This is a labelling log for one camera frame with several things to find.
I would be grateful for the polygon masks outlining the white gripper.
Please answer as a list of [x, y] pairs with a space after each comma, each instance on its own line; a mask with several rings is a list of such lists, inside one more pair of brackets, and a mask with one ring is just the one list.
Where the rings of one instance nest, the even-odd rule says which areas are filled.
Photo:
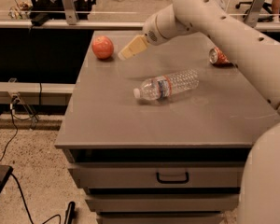
[[174, 37], [190, 34], [190, 28], [175, 17], [172, 5], [151, 15], [144, 23], [142, 31], [144, 35], [137, 35], [119, 52], [121, 60], [130, 59], [143, 52], [148, 43], [158, 46]]

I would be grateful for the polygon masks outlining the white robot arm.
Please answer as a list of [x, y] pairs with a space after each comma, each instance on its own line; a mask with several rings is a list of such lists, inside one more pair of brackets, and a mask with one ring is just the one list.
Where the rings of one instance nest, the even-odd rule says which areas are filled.
[[[173, 0], [150, 16], [119, 52], [122, 60], [179, 35], [199, 32], [237, 66], [241, 83], [224, 78], [231, 97], [251, 90], [280, 116], [280, 43], [227, 14], [220, 0]], [[243, 170], [237, 224], [280, 224], [280, 122], [252, 145]]]

